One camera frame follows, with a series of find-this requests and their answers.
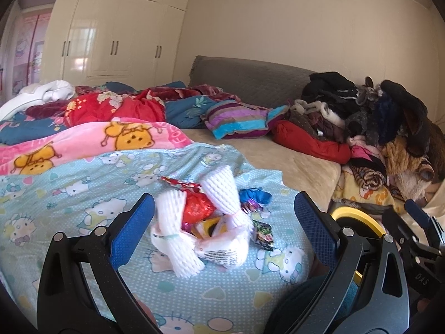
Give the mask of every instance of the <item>bedsheet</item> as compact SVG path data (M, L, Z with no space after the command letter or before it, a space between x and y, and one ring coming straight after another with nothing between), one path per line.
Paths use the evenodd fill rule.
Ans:
M221 143L208 129L184 129L183 132L196 142ZM270 136L225 139L224 143L238 149L256 168L282 171L286 186L306 191L321 211L328 210L340 178L340 164L295 152L275 143Z
M197 276L177 278L168 258L151 244L149 228L119 272L165 334L262 333L275 304L306 280L313 261L311 245L294 214L297 191L281 184L281 172L255 169L228 145L193 143L181 149L119 153L125 165L108 165L107 155L101 155L36 176L0 176L0 190L22 191L0 204L0 269L21 310L36 322L39 276L56 232L68 237L88 234L98 225L109 225L142 193L156 196L167 189L159 175L197 182L221 164L232 168L239 189L262 187L272 194L269 211L252 218L272 226L274 251L265 252L252 242L248 259L239 268L227 270L206 262ZM87 268L99 310L111 317Z

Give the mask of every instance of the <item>striped pillow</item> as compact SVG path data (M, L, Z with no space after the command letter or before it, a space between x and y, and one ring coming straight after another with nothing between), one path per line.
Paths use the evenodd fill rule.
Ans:
M287 105L268 109L224 100L207 110L202 119L216 139L254 138L266 135L288 109Z

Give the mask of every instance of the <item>screw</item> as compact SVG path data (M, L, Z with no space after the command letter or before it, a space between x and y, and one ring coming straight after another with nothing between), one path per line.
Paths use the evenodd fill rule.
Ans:
M352 237L354 235L354 230L351 229L350 227L343 227L343 229L341 230L343 235L348 236L348 237Z
M63 238L63 233L62 232L58 232L53 236L53 240L54 241L60 241Z
M391 242L394 242L394 239L390 234L386 234L385 241L391 243Z
M107 232L106 227L104 226L99 226L97 228L94 229L94 234L96 236L102 236L103 234L105 234Z

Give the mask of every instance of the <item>gray headboard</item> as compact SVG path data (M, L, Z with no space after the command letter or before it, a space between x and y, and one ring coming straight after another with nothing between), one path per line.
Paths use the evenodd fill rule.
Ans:
M238 95L244 103L276 108L299 99L312 73L265 61L198 55L190 71L189 86L209 84Z

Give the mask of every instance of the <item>pillow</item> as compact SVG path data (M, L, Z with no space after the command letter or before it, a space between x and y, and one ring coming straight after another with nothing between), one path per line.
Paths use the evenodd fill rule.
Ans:
M201 115L218 102L199 95L185 99L165 102L165 114L167 123L179 129L205 128Z
M34 119L23 112L8 121L0 121L0 143L8 146L49 137L67 129L63 117Z
M176 89L185 89L185 88L187 88L186 85L182 81L180 81L180 80L174 81L173 83L165 84L165 85L163 85L163 87L176 88Z
M124 83L120 83L117 81L108 81L104 85L101 85L101 87L107 88L111 92L115 92L116 94L120 93L136 93L136 90Z
M216 139L262 137L283 119L288 109L287 105L268 109L225 100L207 111L204 122Z

